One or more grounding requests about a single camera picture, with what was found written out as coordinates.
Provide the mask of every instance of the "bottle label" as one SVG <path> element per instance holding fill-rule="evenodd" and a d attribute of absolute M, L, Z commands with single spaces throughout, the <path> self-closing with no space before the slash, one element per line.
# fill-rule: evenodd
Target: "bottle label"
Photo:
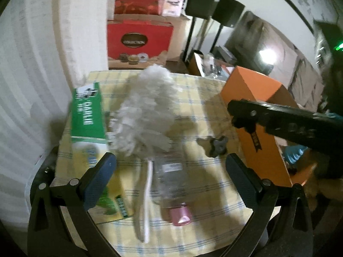
<path fill-rule="evenodd" d="M 182 170 L 181 163 L 168 163 L 162 165 L 163 173 L 173 172 L 173 171 L 180 171 Z"/>

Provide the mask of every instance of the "green led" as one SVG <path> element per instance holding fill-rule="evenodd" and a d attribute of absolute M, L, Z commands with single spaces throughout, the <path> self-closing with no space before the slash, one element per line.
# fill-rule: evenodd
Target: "green led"
<path fill-rule="evenodd" d="M 336 48 L 336 50 L 342 49 L 343 48 L 343 42 Z"/>

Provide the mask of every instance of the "table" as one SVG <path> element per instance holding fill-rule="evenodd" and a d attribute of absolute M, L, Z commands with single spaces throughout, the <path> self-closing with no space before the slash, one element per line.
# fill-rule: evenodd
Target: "table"
<path fill-rule="evenodd" d="M 127 97 L 130 78 L 139 72 L 142 71 L 106 70 L 90 73 L 87 83 L 100 83 L 105 115 L 119 109 Z M 244 206 L 225 170 L 225 156 L 215 159 L 206 156 L 209 137 L 225 135 L 229 138 L 228 152 L 237 153 L 245 161 L 236 130 L 220 97 L 225 83 L 191 75 L 172 76 L 180 91 L 176 122 L 167 135 L 182 143 L 190 175 L 189 184 L 194 194 L 189 206 L 193 222 L 174 227 L 165 220 L 160 206 L 151 202 L 149 244 L 143 244 L 136 238 L 132 218 L 99 224 L 99 229 L 121 256 L 178 257 L 208 253 L 229 245 L 252 213 Z M 139 195 L 137 183 L 141 168 L 145 168 L 144 162 L 135 157 L 116 155 L 116 173 L 120 175 L 129 204 L 134 206 Z M 65 184 L 72 178 L 69 118 L 59 146 L 53 185 Z M 157 190 L 152 188 L 152 196 L 156 194 Z M 63 209 L 63 212 L 76 245 L 84 247 L 66 210 Z"/>

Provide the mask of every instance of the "metal screw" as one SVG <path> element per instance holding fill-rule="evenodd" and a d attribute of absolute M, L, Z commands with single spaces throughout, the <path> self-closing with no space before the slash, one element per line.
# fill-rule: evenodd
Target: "metal screw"
<path fill-rule="evenodd" d="M 46 188 L 46 183 L 41 183 L 41 184 L 38 186 L 38 188 L 39 188 L 40 190 L 45 189 L 45 188 Z"/>
<path fill-rule="evenodd" d="M 69 182 L 69 184 L 70 185 L 77 185 L 78 184 L 78 179 L 72 179 L 72 180 L 70 180 L 70 182 Z"/>
<path fill-rule="evenodd" d="M 269 179 L 264 179 L 264 180 L 262 180 L 262 183 L 263 183 L 263 185 L 265 185 L 265 186 L 270 186 L 270 185 L 272 184 L 272 182 L 271 182 Z"/>

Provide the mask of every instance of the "plaid tablecloth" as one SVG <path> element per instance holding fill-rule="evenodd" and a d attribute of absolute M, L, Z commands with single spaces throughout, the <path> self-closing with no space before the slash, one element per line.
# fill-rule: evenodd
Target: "plaid tablecloth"
<path fill-rule="evenodd" d="M 138 72 L 107 70 L 89 75 L 88 83 L 100 83 L 105 114 L 119 109 L 127 97 L 130 77 Z M 220 97 L 225 83 L 182 74 L 173 74 L 173 78 L 182 91 L 178 93 L 177 119 L 168 136 L 182 143 L 194 195 L 189 204 L 193 222 L 174 227 L 161 213 L 160 206 L 151 201 L 149 244 L 143 244 L 136 238 L 132 218 L 98 225 L 121 256 L 179 257 L 208 253 L 229 245 L 252 213 L 245 208 L 225 171 L 225 156 L 215 159 L 206 156 L 208 138 L 225 135 L 229 138 L 228 152 L 237 153 L 245 161 L 226 105 Z M 145 162 L 120 155 L 117 158 L 116 173 L 120 174 L 127 199 L 133 205 L 139 195 L 138 179 Z M 72 169 L 69 120 L 59 147 L 54 184 L 64 184 L 71 179 Z M 156 194 L 157 190 L 153 188 L 152 196 Z M 70 218 L 65 215 L 65 219 L 75 243 L 83 247 L 73 225 L 70 225 Z"/>

